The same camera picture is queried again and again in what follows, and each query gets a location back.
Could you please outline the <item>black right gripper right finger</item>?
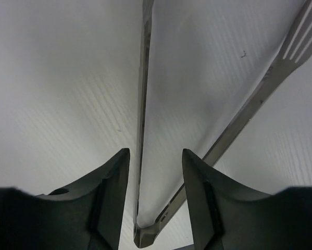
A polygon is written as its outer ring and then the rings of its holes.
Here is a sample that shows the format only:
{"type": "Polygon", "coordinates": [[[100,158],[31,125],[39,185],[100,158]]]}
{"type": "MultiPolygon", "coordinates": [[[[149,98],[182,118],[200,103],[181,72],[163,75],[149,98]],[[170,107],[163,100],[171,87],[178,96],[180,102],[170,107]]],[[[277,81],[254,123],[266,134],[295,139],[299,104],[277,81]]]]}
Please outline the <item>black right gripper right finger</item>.
{"type": "Polygon", "coordinates": [[[195,249],[312,249],[312,186],[269,195],[182,152],[195,249]]]}

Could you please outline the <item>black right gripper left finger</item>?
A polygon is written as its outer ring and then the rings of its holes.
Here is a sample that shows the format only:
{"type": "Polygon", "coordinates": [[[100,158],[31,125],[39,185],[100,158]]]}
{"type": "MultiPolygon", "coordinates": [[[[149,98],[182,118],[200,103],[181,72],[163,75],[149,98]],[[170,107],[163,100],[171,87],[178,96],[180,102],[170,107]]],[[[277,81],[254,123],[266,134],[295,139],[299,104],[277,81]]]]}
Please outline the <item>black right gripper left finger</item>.
{"type": "Polygon", "coordinates": [[[0,187],[0,249],[117,249],[130,151],[47,195],[0,187]]]}

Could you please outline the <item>stainless steel tongs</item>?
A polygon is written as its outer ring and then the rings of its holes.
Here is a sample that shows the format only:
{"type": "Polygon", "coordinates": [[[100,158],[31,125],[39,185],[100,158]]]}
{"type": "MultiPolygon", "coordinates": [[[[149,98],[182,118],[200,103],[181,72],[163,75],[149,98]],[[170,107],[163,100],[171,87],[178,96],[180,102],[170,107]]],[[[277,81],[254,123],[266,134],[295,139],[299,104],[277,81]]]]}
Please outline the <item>stainless steel tongs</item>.
{"type": "Polygon", "coordinates": [[[312,1],[144,1],[134,243],[154,244],[184,199],[181,154],[205,155],[312,1]]]}

